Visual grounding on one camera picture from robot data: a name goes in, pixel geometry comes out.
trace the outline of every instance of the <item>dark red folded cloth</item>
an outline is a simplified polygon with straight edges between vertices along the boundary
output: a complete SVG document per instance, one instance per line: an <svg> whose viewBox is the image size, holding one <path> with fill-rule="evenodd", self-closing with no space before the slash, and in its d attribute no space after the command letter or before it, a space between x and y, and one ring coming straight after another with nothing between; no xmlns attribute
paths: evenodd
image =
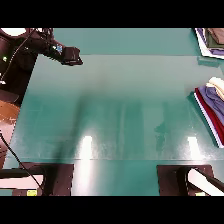
<svg viewBox="0 0 224 224"><path fill-rule="evenodd" d="M214 125L215 130L217 131L218 136L219 136L222 144L224 145L224 127L223 127L222 123L220 122L220 120L218 119L218 117L216 116L214 111L206 104L206 102L204 101L198 88L195 88L195 93L196 93L201 105L204 107L206 113L208 114L209 118L211 119L212 124Z"/></svg>

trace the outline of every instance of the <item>yellow sticker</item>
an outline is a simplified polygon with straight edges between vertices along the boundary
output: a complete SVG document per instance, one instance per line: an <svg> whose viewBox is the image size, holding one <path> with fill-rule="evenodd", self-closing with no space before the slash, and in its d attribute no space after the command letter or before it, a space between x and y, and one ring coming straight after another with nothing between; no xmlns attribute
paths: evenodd
<svg viewBox="0 0 224 224"><path fill-rule="evenodd" d="M205 192L198 192L198 193L195 193L196 196L205 196Z"/></svg>
<svg viewBox="0 0 224 224"><path fill-rule="evenodd" d="M27 196L37 196L37 190L28 190Z"/></svg>

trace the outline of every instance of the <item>cable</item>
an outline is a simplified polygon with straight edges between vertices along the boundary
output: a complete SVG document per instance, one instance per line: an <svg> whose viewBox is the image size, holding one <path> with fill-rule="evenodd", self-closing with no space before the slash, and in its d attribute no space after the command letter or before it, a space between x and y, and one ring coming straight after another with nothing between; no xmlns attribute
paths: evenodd
<svg viewBox="0 0 224 224"><path fill-rule="evenodd" d="M12 60L14 59L16 53L17 53L17 52L20 50L20 48L26 43L26 41L31 37L31 35L36 31L36 29L37 29L37 28L34 28L34 29L32 30L32 32L27 36L27 38L26 38L26 39L19 45L19 47L16 49L16 51L15 51L14 54L13 54L13 56L11 57L11 60L10 60L10 62L9 62L9 64L8 64L8 67L7 67L6 71L4 72L4 74L2 75L0 81L3 80L4 76L5 76L5 75L7 74L7 72L9 71L9 68L10 68L10 66L11 66L11 64L12 64Z"/></svg>
<svg viewBox="0 0 224 224"><path fill-rule="evenodd" d="M38 183L37 179L29 172L29 170L22 164L22 162L19 160L18 156L15 154L15 152L10 148L8 143L5 141L2 132L0 131L0 138L2 139L3 143L6 145L6 147L9 149L9 151L13 154L13 156L16 158L17 162L23 167L23 169L34 179L34 181L37 183L39 188L42 190L42 193L44 194L44 189L41 187L41 185Z"/></svg>

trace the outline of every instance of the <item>teal tabletop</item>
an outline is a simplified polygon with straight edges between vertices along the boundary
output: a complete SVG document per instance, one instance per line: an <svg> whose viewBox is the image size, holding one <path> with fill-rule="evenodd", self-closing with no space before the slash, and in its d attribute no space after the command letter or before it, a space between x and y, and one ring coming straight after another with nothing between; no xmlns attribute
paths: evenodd
<svg viewBox="0 0 224 224"><path fill-rule="evenodd" d="M224 64L201 56L191 29L54 35L84 64L38 56L10 144L21 161L74 163L72 195L159 195L158 164L211 164L224 181L224 149L193 96Z"/></svg>

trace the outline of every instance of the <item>beige folded cloth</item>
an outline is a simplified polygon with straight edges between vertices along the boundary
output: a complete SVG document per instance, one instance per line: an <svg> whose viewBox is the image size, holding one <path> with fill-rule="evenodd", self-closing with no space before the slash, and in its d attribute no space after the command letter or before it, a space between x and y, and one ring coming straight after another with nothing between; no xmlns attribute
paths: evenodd
<svg viewBox="0 0 224 224"><path fill-rule="evenodd" d="M215 87L216 93L224 101L224 81L220 78L212 77L209 83L206 84L207 87Z"/></svg>
<svg viewBox="0 0 224 224"><path fill-rule="evenodd" d="M218 44L224 44L224 28L208 28L208 31Z"/></svg>

